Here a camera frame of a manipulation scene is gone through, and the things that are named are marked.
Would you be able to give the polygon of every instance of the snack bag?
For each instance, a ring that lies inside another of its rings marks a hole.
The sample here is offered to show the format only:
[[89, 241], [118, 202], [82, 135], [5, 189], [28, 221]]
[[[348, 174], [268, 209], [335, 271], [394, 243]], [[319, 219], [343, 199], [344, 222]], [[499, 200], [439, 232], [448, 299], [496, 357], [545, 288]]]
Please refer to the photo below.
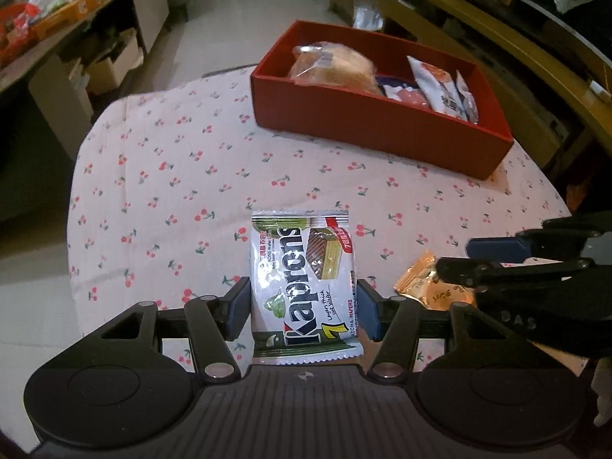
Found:
[[472, 289], [444, 283], [438, 279], [436, 256], [428, 250], [402, 274], [393, 289], [433, 310], [446, 311], [453, 302], [474, 304]]
[[348, 212], [258, 212], [251, 230], [253, 361], [363, 354]]
[[383, 86], [384, 93], [387, 98], [392, 100], [401, 101], [402, 103], [408, 103], [414, 107], [421, 107], [422, 109], [431, 110], [427, 99], [418, 88], [411, 86]]
[[361, 53], [343, 44], [321, 42], [296, 46], [298, 55], [289, 77], [299, 85], [344, 86], [382, 96], [376, 85], [374, 64]]
[[476, 108], [476, 100], [474, 99], [473, 94], [470, 93], [469, 88], [467, 88], [467, 84], [459, 71], [457, 71], [457, 90], [463, 97], [463, 108], [467, 115], [467, 119], [472, 124], [478, 124], [478, 108]]
[[431, 108], [440, 114], [467, 120], [457, 87], [451, 75], [429, 63], [408, 57], [414, 79]]

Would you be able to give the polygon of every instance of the gold foil wrapper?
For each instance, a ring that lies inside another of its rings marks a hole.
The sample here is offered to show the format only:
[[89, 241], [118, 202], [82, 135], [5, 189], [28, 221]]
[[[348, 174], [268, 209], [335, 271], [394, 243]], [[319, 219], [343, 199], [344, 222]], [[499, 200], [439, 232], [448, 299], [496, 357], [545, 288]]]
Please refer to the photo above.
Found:
[[474, 305], [471, 288], [441, 282], [436, 273], [436, 256], [426, 250], [397, 280], [394, 290], [411, 299], [418, 300], [426, 308], [446, 311], [453, 302]]

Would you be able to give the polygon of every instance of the kaprons wafer package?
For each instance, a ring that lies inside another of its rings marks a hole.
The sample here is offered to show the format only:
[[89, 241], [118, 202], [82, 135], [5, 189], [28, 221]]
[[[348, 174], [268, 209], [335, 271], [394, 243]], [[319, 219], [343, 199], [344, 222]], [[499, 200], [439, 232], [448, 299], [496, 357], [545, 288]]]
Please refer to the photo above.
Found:
[[451, 75], [430, 63], [408, 57], [414, 80], [431, 108], [440, 114], [467, 120], [463, 104]]
[[347, 212], [254, 213], [253, 361], [296, 364], [363, 354], [355, 281]]

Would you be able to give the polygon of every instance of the red tray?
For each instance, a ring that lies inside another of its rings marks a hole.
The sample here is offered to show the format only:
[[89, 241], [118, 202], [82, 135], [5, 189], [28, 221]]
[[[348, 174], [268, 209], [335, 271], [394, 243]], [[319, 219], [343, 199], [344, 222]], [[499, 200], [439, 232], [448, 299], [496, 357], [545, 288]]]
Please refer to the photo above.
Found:
[[[330, 41], [368, 57], [377, 73], [414, 81], [407, 55], [461, 72], [478, 125], [396, 100], [331, 86], [298, 86], [286, 76], [296, 45]], [[500, 104], [476, 64], [412, 41], [348, 27], [296, 21], [251, 74], [253, 109], [264, 128], [335, 139], [486, 179], [513, 144]]]

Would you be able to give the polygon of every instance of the tablecloth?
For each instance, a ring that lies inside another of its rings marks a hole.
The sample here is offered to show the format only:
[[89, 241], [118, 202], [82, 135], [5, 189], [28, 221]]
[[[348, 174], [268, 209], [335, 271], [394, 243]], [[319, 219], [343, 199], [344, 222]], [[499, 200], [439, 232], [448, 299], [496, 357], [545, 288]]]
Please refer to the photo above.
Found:
[[[251, 71], [124, 98], [93, 126], [78, 155], [67, 230], [83, 334], [140, 300], [167, 309], [222, 296], [249, 274], [247, 229], [257, 209], [348, 209], [357, 276], [386, 297], [427, 248], [465, 256], [471, 237], [510, 236], [569, 215], [516, 142], [493, 175], [477, 181], [259, 128]], [[252, 346], [247, 323], [229, 343], [243, 370]], [[423, 346], [418, 368], [440, 350]], [[183, 340], [167, 342], [164, 353], [192, 366]]]

